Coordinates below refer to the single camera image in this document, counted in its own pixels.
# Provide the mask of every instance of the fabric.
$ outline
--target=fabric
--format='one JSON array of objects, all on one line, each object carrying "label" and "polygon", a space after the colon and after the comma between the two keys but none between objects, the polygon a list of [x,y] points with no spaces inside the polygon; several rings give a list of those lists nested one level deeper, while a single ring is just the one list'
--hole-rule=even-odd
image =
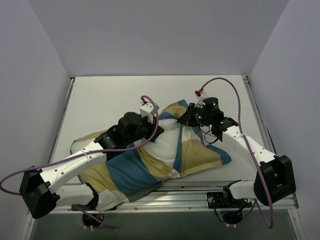
[{"label": "fabric", "polygon": [[[199,128],[177,122],[187,108],[187,102],[181,100],[162,111],[159,126],[164,129],[164,133],[155,142],[126,151],[80,174],[79,179],[89,183],[99,194],[98,211],[106,211],[120,203],[133,202],[156,189],[165,179],[185,177],[231,162],[231,157],[224,150],[204,145]],[[70,152],[77,152],[103,132],[75,140]],[[139,140],[128,148],[144,141]]]}]

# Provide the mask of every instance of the gray floor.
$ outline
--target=gray floor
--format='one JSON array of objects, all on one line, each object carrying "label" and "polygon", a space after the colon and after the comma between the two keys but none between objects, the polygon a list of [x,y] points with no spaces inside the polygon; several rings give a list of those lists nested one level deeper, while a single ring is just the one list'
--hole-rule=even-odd
[{"label": "gray floor", "polygon": [[115,230],[84,230],[80,214],[49,214],[37,219],[31,240],[295,240],[288,211],[276,210],[276,224],[269,230],[254,211],[237,228],[226,227],[214,212],[108,213],[105,222]]}]

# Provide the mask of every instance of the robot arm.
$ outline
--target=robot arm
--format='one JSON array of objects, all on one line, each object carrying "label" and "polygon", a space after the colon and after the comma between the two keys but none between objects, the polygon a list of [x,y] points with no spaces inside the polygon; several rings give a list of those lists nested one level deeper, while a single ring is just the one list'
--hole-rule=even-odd
[{"label": "robot arm", "polygon": [[[230,117],[225,117],[219,109],[218,99],[208,97],[205,92],[195,92],[198,98],[196,104],[190,103],[187,111],[178,119],[178,122],[190,126],[207,126],[220,141],[226,143],[237,151],[244,159],[251,159],[247,143],[241,134],[240,127]],[[296,191],[296,183],[291,160],[287,156],[277,156],[266,150],[251,137],[246,139],[259,164],[263,178],[266,182],[272,203],[275,203]],[[266,191],[259,174],[255,180],[239,180],[223,188],[223,202],[234,202],[241,199],[258,199],[268,206]]]},{"label": "robot arm", "polygon": [[[62,160],[62,163],[25,172],[19,192],[32,217],[41,218],[55,207],[65,205],[78,204],[95,209],[98,194],[89,184],[65,185],[66,182],[123,153],[129,144],[151,138],[156,128],[155,110],[152,104],[145,103],[140,108],[140,114],[127,112],[117,125],[109,128],[82,150]],[[154,142],[163,132],[164,129],[158,126],[151,141]]]}]

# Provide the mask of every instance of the striped cloth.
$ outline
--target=striped cloth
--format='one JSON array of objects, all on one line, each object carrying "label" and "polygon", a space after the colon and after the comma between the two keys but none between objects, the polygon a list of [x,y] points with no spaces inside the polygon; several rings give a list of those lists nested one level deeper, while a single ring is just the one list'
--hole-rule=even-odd
[{"label": "striped cloth", "polygon": [[[133,202],[156,189],[165,179],[182,178],[231,162],[231,157],[224,150],[204,145],[199,128],[177,122],[187,108],[187,102],[181,100],[162,111],[159,125],[164,133],[155,142],[126,151],[80,174],[81,182],[89,183],[99,194],[98,211]],[[70,152],[82,149],[103,132],[105,130],[77,139]],[[145,139],[127,147],[138,146],[143,141]]]}]

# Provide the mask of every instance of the white table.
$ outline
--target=white table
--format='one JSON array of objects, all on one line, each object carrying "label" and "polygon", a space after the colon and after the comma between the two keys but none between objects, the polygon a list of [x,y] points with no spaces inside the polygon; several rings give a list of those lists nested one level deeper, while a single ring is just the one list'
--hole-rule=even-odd
[{"label": "white table", "polygon": [[[188,103],[195,103],[197,101],[195,90],[214,77],[225,77],[235,85],[241,100],[243,129],[263,145],[254,111],[240,75],[76,77],[52,161],[57,162],[66,158],[70,154],[70,146],[74,140],[93,132],[107,130],[117,124],[119,118],[126,112],[139,112],[141,95],[151,97],[159,105],[160,110],[182,99]],[[216,80],[207,85],[205,91],[209,96],[218,98],[219,107],[225,116],[238,119],[237,98],[227,82]],[[181,186],[255,179],[256,171],[252,159],[243,159],[223,142],[218,141],[215,146],[228,152],[232,162],[185,178],[171,179],[167,183]],[[80,182],[78,178],[73,178],[68,183]]]}]

